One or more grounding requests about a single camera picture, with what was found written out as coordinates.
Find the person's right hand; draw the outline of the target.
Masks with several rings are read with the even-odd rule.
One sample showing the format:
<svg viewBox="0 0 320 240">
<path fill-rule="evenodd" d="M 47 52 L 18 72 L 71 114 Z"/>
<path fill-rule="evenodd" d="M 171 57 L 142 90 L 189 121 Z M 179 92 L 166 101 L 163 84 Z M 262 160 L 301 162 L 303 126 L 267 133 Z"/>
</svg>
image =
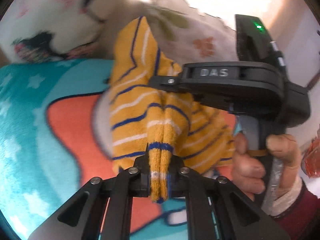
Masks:
<svg viewBox="0 0 320 240">
<path fill-rule="evenodd" d="M 248 155 L 247 139 L 242 133 L 234 138 L 233 183 L 249 198 L 265 191 L 263 178 L 266 170 L 263 164 Z M 272 204 L 273 217 L 296 216 L 302 213 L 301 192 L 302 179 L 298 170 L 302 159 L 301 151 L 295 137 L 289 134 L 271 135 L 266 141 L 267 149 L 283 162 L 279 186 L 276 189 L 276 200 Z"/>
</svg>

